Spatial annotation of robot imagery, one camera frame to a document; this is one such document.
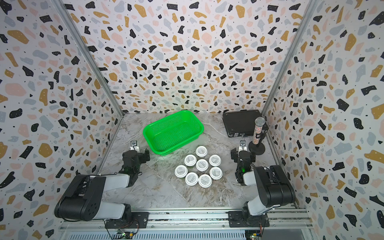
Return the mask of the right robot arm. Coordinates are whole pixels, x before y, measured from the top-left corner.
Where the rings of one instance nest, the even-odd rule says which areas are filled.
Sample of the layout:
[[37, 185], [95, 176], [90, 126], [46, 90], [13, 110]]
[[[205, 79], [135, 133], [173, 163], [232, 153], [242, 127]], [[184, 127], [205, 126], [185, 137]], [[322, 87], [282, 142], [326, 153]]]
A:
[[265, 215], [274, 208], [296, 201], [295, 191], [281, 166], [256, 167], [254, 158], [251, 152], [242, 148], [231, 150], [231, 159], [237, 164], [237, 182], [242, 186], [257, 187], [257, 196], [243, 206], [244, 219]]

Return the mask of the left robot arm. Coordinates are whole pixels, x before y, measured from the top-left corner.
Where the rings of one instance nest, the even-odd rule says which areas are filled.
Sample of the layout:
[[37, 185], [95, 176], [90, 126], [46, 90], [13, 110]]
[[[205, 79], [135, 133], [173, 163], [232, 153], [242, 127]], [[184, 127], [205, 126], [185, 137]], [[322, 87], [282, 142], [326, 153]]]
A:
[[103, 193], [132, 187], [141, 174], [142, 164], [150, 161], [150, 151], [134, 147], [122, 154], [123, 166], [109, 175], [76, 175], [57, 203], [54, 214], [65, 221], [109, 220], [126, 226], [133, 221], [129, 204], [110, 203]]

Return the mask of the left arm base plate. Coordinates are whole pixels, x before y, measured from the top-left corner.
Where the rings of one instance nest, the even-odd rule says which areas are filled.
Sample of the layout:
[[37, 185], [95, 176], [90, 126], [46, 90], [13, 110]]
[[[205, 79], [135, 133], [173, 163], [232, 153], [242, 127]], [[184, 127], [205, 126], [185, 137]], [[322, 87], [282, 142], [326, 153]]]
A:
[[131, 212], [124, 214], [121, 219], [108, 219], [107, 229], [145, 229], [149, 220], [149, 212]]

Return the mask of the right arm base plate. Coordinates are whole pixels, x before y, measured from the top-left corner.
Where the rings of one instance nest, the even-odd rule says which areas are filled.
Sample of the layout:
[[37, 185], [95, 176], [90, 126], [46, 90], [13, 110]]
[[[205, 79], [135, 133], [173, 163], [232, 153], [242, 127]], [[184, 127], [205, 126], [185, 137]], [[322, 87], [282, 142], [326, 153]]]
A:
[[231, 228], [259, 228], [270, 226], [267, 215], [251, 216], [242, 211], [229, 211], [228, 218]]

